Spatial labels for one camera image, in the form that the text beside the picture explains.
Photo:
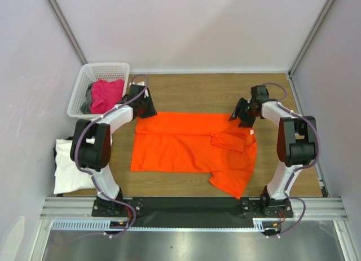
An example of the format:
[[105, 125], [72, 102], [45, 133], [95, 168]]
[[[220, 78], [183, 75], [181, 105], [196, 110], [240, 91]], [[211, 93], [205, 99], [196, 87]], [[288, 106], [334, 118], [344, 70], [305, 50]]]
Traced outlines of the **orange t shirt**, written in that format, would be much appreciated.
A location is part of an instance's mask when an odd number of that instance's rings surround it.
[[209, 182], [240, 199], [256, 165], [254, 128], [226, 114], [160, 112], [135, 127], [131, 171], [209, 173]]

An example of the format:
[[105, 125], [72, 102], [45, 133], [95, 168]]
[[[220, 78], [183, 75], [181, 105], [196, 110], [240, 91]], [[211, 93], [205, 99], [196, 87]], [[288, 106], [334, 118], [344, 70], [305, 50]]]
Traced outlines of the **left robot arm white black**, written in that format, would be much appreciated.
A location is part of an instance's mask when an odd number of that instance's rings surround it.
[[92, 120], [80, 119], [73, 134], [70, 158], [78, 171], [90, 176], [97, 198], [112, 216], [120, 215], [125, 205], [121, 187], [110, 169], [111, 136], [123, 125], [157, 115], [145, 82], [132, 83], [130, 91], [109, 111]]

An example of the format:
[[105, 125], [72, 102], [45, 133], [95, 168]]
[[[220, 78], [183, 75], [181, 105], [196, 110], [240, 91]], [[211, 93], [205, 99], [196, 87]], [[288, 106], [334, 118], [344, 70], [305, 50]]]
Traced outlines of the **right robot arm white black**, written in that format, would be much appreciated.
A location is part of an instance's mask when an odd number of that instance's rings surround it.
[[255, 215], [275, 218], [292, 217], [289, 192], [304, 169], [313, 167], [319, 158], [319, 135], [313, 116], [302, 116], [270, 97], [266, 85], [253, 86], [250, 99], [240, 98], [229, 120], [239, 120], [239, 127], [253, 127], [257, 118], [271, 121], [278, 128], [276, 152], [279, 164], [258, 204], [243, 207], [255, 209]]

